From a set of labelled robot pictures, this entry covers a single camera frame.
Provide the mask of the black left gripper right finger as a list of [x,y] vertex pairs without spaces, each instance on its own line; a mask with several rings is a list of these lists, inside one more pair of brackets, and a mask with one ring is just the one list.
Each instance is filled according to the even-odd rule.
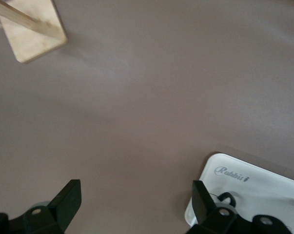
[[200,180],[193,181],[192,207],[198,223],[189,234],[228,234],[237,218],[231,209],[215,204]]

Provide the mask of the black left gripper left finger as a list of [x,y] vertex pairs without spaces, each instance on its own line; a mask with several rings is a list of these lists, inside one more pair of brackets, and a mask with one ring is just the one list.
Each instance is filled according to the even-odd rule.
[[27,234],[63,234],[81,206],[81,182],[70,180],[46,206],[36,206],[23,215]]

